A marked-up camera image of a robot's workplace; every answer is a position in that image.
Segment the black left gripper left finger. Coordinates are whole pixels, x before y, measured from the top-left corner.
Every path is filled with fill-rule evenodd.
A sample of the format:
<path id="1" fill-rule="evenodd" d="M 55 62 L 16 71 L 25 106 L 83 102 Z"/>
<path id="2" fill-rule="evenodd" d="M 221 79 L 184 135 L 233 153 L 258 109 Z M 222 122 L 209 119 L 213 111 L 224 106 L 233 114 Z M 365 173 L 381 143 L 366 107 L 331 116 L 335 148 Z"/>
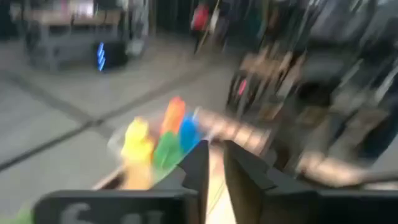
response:
<path id="1" fill-rule="evenodd" d="M 59 190 L 32 210 L 33 224 L 204 224 L 209 147 L 201 140 L 149 190 Z"/>

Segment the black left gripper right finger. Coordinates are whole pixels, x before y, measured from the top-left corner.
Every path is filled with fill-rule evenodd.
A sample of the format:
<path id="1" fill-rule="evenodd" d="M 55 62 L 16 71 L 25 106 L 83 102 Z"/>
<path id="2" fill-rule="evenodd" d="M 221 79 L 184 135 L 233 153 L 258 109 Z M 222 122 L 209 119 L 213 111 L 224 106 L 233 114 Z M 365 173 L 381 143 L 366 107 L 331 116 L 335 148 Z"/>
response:
<path id="1" fill-rule="evenodd" d="M 237 223 L 397 223 L 393 190 L 313 187 L 225 140 L 224 171 Z"/>

